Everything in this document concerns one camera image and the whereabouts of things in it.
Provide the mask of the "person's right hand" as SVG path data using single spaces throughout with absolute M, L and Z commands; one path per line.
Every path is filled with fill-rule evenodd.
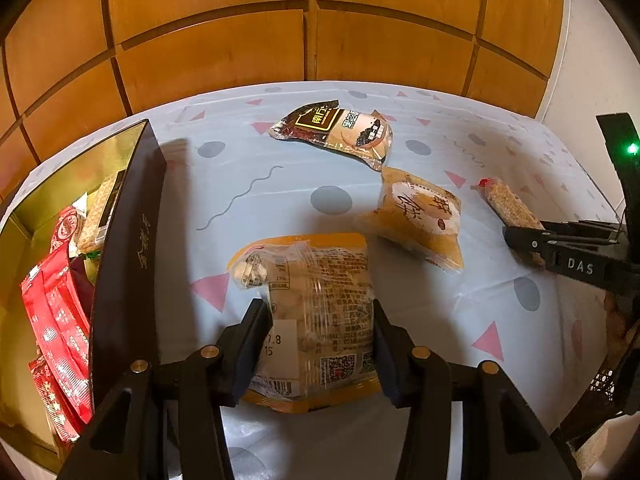
M 603 309 L 606 312 L 606 345 L 608 346 L 608 366 L 615 368 L 637 333 L 639 322 L 631 324 L 629 316 L 623 314 L 617 307 L 616 297 L 612 292 L 607 292 L 603 301 Z

